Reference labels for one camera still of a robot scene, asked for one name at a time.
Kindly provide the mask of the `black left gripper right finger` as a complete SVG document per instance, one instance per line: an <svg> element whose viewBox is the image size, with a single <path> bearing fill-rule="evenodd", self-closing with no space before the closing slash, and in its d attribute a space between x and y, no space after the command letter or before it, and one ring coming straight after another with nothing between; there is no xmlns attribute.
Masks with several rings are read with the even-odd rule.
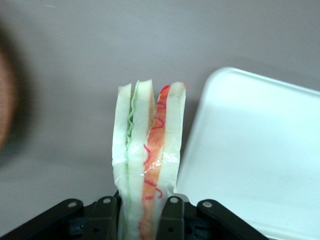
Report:
<svg viewBox="0 0 320 240"><path fill-rule="evenodd" d="M196 207L185 195L168 198L159 221L160 240L194 240Z"/></svg>

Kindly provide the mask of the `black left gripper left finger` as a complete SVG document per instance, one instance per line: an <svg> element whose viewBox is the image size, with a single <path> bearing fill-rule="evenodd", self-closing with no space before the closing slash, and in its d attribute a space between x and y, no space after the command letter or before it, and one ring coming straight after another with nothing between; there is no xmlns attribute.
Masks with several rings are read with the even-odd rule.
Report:
<svg viewBox="0 0 320 240"><path fill-rule="evenodd" d="M100 198L86 221L83 240L117 240L120 205L115 196Z"/></svg>

